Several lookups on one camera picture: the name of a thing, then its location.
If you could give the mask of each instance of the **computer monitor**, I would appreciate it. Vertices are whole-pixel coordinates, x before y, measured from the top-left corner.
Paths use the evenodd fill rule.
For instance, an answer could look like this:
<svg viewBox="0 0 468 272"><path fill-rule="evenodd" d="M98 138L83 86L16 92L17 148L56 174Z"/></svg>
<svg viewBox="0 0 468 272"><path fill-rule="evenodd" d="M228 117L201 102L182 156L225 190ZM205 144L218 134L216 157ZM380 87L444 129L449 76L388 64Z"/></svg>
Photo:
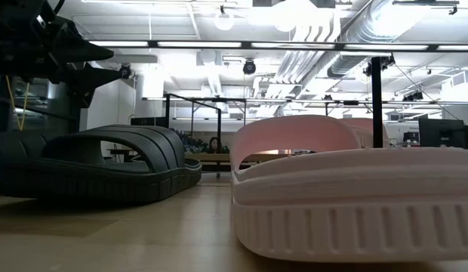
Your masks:
<svg viewBox="0 0 468 272"><path fill-rule="evenodd" d="M155 125L168 128L167 117L132 118L130 125Z"/></svg>
<svg viewBox="0 0 468 272"><path fill-rule="evenodd" d="M447 119L419 119L420 145L422 147L465 148L463 121Z"/></svg>

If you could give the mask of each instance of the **slide sandal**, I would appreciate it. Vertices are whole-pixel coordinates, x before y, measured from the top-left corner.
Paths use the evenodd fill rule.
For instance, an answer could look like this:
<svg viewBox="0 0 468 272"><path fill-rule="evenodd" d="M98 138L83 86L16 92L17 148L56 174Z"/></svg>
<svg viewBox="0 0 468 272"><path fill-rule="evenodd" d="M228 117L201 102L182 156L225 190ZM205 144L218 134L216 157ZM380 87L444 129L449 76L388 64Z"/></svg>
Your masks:
<svg viewBox="0 0 468 272"><path fill-rule="evenodd" d="M239 170L265 150L318 153ZM286 116L241 128L231 149L236 235L291 261L468 258L468 150L360 149L349 125Z"/></svg>
<svg viewBox="0 0 468 272"><path fill-rule="evenodd" d="M122 144L144 162L106 163L101 141ZM195 186L199 161L185 159L166 128L108 125L51 137L44 132L0 134L0 195L27 198L155 202Z"/></svg>

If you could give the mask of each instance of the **wooden floor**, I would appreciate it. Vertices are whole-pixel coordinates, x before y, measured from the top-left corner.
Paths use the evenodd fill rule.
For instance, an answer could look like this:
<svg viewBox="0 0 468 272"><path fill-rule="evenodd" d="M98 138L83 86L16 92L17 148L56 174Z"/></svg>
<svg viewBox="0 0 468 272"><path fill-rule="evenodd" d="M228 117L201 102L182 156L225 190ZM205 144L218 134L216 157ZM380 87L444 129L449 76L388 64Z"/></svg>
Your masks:
<svg viewBox="0 0 468 272"><path fill-rule="evenodd" d="M0 197L0 272L468 271L468 261L306 264L263 258L237 241L228 176L137 207Z"/></svg>

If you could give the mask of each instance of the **security camera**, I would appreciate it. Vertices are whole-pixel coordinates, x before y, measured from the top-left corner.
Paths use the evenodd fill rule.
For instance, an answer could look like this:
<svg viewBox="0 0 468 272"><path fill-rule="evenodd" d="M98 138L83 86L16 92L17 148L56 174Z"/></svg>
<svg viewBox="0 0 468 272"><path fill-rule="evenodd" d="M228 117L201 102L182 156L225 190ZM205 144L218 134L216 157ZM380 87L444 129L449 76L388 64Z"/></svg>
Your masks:
<svg viewBox="0 0 468 272"><path fill-rule="evenodd" d="M245 75L252 75L256 72L256 64L254 64L254 60L246 60L246 63L244 63L244 68L242 68L242 71L244 72Z"/></svg>
<svg viewBox="0 0 468 272"><path fill-rule="evenodd" d="M131 68L129 63L122 63L122 67L120 68L120 73L122 73L122 79L129 79L132 75Z"/></svg>

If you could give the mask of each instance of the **pink slide sandal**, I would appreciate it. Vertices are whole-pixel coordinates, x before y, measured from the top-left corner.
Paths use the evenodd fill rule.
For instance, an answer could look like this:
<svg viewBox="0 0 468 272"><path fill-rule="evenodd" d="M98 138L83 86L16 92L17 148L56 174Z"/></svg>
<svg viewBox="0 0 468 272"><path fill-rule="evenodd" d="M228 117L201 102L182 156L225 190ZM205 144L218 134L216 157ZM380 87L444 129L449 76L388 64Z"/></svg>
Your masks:
<svg viewBox="0 0 468 272"><path fill-rule="evenodd" d="M238 131L232 216L242 244L292 261L468 258L468 150L361 149L354 122L286 116ZM287 149L318 153L239 170L252 153Z"/></svg>

